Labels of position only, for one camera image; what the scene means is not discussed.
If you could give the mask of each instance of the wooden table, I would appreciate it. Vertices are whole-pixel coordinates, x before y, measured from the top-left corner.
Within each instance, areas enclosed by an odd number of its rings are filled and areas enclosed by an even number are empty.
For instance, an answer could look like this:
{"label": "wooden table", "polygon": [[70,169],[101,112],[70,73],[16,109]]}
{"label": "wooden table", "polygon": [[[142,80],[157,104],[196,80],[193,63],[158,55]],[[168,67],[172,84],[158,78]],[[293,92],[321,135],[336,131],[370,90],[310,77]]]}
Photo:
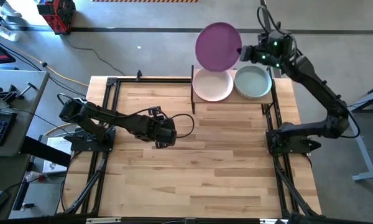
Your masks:
{"label": "wooden table", "polygon": [[[91,77],[89,101],[102,104],[106,79]],[[284,78],[275,83],[283,121],[300,123],[292,82]],[[117,110],[122,113],[160,105],[169,116],[192,114],[189,84],[123,83],[120,90]],[[104,180],[101,217],[281,217],[260,104],[199,103],[193,117],[193,134],[177,139],[168,149],[155,149],[151,142],[117,128]],[[175,118],[175,124],[178,134],[190,131],[187,117]],[[90,159],[91,153],[84,152],[72,163],[63,195],[66,207],[85,186]],[[307,158],[291,154],[290,163],[296,188],[321,213]],[[290,194],[285,194],[290,201]]]}

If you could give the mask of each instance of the screw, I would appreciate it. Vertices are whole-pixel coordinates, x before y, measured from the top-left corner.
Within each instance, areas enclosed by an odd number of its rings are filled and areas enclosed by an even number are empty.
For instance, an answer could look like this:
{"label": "screw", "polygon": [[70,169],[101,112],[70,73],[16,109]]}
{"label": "screw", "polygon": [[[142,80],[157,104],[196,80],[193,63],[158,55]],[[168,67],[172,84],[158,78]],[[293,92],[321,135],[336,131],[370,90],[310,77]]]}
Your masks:
{"label": "screw", "polygon": [[24,91],[22,91],[19,95],[18,95],[18,99],[23,99],[24,98],[24,94],[30,89],[30,88],[33,88],[33,89],[37,89],[36,86],[34,86],[33,84],[31,84],[30,82],[27,82],[28,84],[28,87],[26,87],[26,89]]}

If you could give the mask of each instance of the white paper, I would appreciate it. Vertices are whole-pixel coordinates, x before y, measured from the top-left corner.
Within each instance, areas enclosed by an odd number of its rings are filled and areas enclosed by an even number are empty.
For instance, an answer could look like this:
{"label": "white paper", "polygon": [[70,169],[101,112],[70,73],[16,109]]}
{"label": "white paper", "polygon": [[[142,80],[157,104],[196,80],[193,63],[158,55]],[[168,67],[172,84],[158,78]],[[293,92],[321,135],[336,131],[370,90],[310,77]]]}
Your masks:
{"label": "white paper", "polygon": [[[70,141],[65,140],[62,137],[57,138],[48,138],[47,145],[53,147],[54,149],[58,149],[62,152],[67,154],[71,154],[70,148],[72,143]],[[52,174],[56,172],[65,172],[67,168],[58,164],[55,164],[50,161],[44,161],[43,166],[43,174]]]}

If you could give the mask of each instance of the gray desk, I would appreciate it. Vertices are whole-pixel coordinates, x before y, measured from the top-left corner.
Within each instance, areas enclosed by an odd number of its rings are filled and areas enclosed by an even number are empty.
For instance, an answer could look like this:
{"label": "gray desk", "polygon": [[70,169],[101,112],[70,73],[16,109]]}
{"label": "gray desk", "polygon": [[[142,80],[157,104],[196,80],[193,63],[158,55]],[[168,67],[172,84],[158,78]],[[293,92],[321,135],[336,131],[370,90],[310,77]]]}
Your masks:
{"label": "gray desk", "polygon": [[[3,87],[4,91],[6,91],[9,85],[13,84],[22,91],[27,87],[26,83],[31,82],[38,90],[30,89],[24,95],[24,100],[15,100],[11,105],[15,108],[35,113],[48,77],[49,74],[47,72],[0,70],[0,87]],[[4,104],[0,100],[0,108],[2,107],[4,107]],[[21,182],[30,160],[30,155],[18,154],[18,152],[33,116],[21,111],[16,111],[16,113],[18,114],[16,122],[6,139],[6,143],[0,147],[0,190]],[[0,213],[0,219],[8,218],[18,189],[19,186],[16,186],[8,191],[11,196]]]}

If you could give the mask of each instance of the purple plate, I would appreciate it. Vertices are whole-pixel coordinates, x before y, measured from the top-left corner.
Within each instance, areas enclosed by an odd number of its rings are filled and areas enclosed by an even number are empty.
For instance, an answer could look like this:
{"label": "purple plate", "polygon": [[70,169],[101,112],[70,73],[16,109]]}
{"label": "purple plate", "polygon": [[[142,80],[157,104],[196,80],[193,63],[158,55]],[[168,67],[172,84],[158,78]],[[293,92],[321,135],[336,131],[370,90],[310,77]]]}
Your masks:
{"label": "purple plate", "polygon": [[242,48],[238,31],[225,22],[209,25],[196,41],[196,58],[203,68],[212,72],[230,69],[238,60],[237,49]]}

